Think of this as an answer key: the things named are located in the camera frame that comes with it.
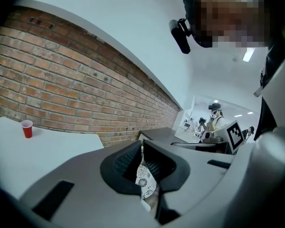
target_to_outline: equipment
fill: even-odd
[[[205,122],[206,122],[206,119],[204,119],[204,118],[202,118],[202,117],[199,119],[199,124],[202,125],[202,124],[204,124]]]

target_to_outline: table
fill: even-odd
[[[149,129],[149,130],[142,130],[140,131],[140,140],[147,139],[147,140],[156,140],[161,141],[163,143],[171,144],[171,143],[187,143],[177,137],[175,137],[175,131],[169,127],[163,128],[156,128],[156,129]]]
[[[182,139],[188,143],[199,143],[200,137],[196,136],[195,130],[190,130],[186,127],[178,127],[175,132],[175,137]]]
[[[33,183],[74,156],[102,149],[97,134],[33,127],[26,139],[21,124],[0,118],[0,188],[19,199]]]

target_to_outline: black slot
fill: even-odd
[[[222,162],[222,161],[219,162],[219,161],[215,161],[215,160],[208,161],[207,164],[215,165],[215,166],[225,168],[225,169],[229,169],[229,167],[231,165],[230,163],[226,163],[226,162]]]
[[[60,181],[52,191],[33,208],[33,211],[42,218],[50,220],[73,186],[74,184],[71,182],[65,180]]]

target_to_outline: person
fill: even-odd
[[[204,128],[204,132],[200,138],[200,142],[203,142],[207,132],[214,132],[226,125],[226,121],[222,113],[222,108],[219,103],[213,103],[209,106],[209,109],[211,109],[210,120],[206,124],[201,124]]]
[[[183,0],[195,41],[210,48],[219,38],[236,47],[267,47],[260,84],[264,88],[285,59],[285,0]],[[262,98],[254,140],[276,127]]]
[[[255,132],[255,128],[253,126],[249,127],[248,129],[245,129],[242,131],[243,137],[244,137],[244,143],[247,143],[248,138],[253,135]]]

